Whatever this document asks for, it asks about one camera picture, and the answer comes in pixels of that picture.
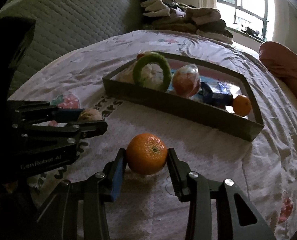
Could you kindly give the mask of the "small walnut ball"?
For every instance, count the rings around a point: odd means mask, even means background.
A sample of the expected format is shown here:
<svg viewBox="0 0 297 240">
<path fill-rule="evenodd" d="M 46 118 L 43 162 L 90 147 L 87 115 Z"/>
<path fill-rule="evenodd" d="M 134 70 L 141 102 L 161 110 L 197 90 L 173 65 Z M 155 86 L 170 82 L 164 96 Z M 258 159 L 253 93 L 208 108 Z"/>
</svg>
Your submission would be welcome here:
<svg viewBox="0 0 297 240">
<path fill-rule="evenodd" d="M 102 120 L 102 114 L 95 108 L 88 108 L 81 112 L 78 117 L 79 122 L 87 122 L 87 121 L 100 121 Z"/>
</svg>

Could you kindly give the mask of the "orange tangerine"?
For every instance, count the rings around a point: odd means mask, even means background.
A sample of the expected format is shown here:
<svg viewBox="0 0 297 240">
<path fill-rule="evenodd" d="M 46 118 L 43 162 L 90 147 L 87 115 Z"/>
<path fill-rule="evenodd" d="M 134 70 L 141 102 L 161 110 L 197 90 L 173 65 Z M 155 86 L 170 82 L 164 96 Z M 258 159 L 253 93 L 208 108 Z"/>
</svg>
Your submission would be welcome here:
<svg viewBox="0 0 297 240">
<path fill-rule="evenodd" d="M 233 111 L 235 114 L 244 117 L 249 115 L 251 110 L 252 110 L 252 104 L 247 96 L 238 95 L 233 100 Z"/>
<path fill-rule="evenodd" d="M 136 135 L 126 149 L 129 168 L 141 175 L 152 175 L 163 169 L 168 149 L 163 141 L 150 133 Z"/>
</svg>

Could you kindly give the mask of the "floral bed sheet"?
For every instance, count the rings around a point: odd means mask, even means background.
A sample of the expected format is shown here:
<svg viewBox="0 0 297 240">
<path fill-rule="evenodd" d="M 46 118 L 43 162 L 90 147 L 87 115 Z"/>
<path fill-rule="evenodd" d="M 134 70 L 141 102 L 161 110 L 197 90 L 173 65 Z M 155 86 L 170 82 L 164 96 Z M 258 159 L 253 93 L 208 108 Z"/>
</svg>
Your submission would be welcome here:
<svg viewBox="0 0 297 240">
<path fill-rule="evenodd" d="M 193 57 L 242 74 L 263 117 L 261 133 L 253 142 L 247 142 L 187 119 L 106 96 L 102 78 L 149 50 Z M 53 101 L 60 95 L 76 96 L 83 108 L 98 108 L 108 130 L 89 139 L 72 165 L 31 179 L 37 205 L 62 179 L 87 179 L 113 160 L 134 136 L 148 132 L 174 148 L 179 159 L 206 178 L 234 180 L 277 239 L 289 239 L 296 232 L 297 100 L 251 50 L 191 34 L 133 31 L 67 53 L 31 77 L 12 99 Z"/>
</svg>

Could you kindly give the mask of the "dark cardboard tray box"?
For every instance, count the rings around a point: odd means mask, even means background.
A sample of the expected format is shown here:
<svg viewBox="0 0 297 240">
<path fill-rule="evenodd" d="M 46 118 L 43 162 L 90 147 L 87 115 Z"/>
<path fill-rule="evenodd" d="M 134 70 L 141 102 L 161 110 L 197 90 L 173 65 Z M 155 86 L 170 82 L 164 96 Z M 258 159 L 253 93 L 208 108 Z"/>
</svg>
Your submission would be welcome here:
<svg viewBox="0 0 297 240">
<path fill-rule="evenodd" d="M 169 63 L 172 63 L 175 68 L 193 63 L 198 66 L 202 76 L 211 77 L 218 81 L 228 82 L 238 86 L 242 94 L 249 97 L 252 106 L 251 112 L 244 118 L 203 102 L 118 81 L 117 75 L 130 67 L 134 63 L 133 60 L 103 77 L 102 80 L 106 94 L 110 97 L 138 103 L 202 125 L 216 128 L 247 141 L 253 141 L 262 131 L 264 122 L 259 105 L 250 85 L 242 74 L 199 59 L 170 53 L 163 53 L 162 55 Z"/>
</svg>

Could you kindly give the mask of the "blue snack packet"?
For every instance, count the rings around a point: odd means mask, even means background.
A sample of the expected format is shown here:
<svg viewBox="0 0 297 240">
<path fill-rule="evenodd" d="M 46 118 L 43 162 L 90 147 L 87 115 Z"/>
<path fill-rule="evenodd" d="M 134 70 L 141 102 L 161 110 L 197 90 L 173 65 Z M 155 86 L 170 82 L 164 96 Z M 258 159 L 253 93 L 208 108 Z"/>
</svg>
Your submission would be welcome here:
<svg viewBox="0 0 297 240">
<path fill-rule="evenodd" d="M 226 106 L 233 106 L 233 95 L 220 82 L 216 86 L 211 86 L 210 83 L 201 81 L 200 90 L 197 95 L 203 103 L 214 107 L 224 109 Z"/>
</svg>

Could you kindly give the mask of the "orange white snack bag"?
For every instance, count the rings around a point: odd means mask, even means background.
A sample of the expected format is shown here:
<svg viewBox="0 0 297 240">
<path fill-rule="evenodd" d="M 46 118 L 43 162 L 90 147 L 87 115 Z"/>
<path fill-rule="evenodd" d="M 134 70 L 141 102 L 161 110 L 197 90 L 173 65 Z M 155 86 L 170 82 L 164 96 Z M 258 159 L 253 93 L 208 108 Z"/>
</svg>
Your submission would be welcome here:
<svg viewBox="0 0 297 240">
<path fill-rule="evenodd" d="M 199 68 L 188 64 L 177 69 L 172 78 L 172 87 L 177 95 L 190 98 L 200 90 Z"/>
</svg>

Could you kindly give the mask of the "grey quilted headboard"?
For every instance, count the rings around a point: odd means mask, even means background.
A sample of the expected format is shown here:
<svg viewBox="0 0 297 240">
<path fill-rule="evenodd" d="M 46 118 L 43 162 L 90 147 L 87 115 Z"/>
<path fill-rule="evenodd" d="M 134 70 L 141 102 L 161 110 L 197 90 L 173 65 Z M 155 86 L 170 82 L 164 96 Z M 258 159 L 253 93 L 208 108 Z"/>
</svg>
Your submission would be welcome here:
<svg viewBox="0 0 297 240">
<path fill-rule="evenodd" d="M 47 64 L 73 50 L 140 29 L 139 0 L 21 0 L 0 12 L 36 21 L 33 41 L 10 84 L 13 94 Z"/>
</svg>

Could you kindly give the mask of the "pink quilted blanket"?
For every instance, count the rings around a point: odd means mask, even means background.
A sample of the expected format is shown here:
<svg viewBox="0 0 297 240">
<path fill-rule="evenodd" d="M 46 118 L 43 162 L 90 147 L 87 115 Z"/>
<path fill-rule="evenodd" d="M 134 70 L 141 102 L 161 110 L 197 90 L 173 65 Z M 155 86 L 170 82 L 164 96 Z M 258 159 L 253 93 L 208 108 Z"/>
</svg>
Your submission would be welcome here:
<svg viewBox="0 0 297 240">
<path fill-rule="evenodd" d="M 259 60 L 297 99 L 297 55 L 286 46 L 269 41 L 260 45 Z"/>
</svg>

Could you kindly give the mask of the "pile of folded clothes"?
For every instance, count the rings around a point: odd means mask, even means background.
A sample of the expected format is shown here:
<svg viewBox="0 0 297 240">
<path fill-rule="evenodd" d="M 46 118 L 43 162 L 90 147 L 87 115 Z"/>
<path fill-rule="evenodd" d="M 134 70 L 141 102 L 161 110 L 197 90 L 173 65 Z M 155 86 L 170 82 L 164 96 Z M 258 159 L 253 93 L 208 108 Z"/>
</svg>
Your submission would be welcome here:
<svg viewBox="0 0 297 240">
<path fill-rule="evenodd" d="M 147 30 L 170 30 L 197 34 L 227 44 L 233 35 L 215 8 L 195 8 L 176 0 L 139 0 L 141 25 Z"/>
</svg>

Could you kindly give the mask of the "window with dark frame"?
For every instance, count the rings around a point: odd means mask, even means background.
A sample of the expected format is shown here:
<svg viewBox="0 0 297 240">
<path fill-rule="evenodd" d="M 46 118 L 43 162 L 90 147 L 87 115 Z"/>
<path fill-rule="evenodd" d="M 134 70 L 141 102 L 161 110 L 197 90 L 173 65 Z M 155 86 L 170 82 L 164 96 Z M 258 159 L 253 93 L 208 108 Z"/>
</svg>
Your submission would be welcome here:
<svg viewBox="0 0 297 240">
<path fill-rule="evenodd" d="M 261 42 L 272 39 L 274 0 L 217 0 L 217 9 L 230 28 Z"/>
</svg>

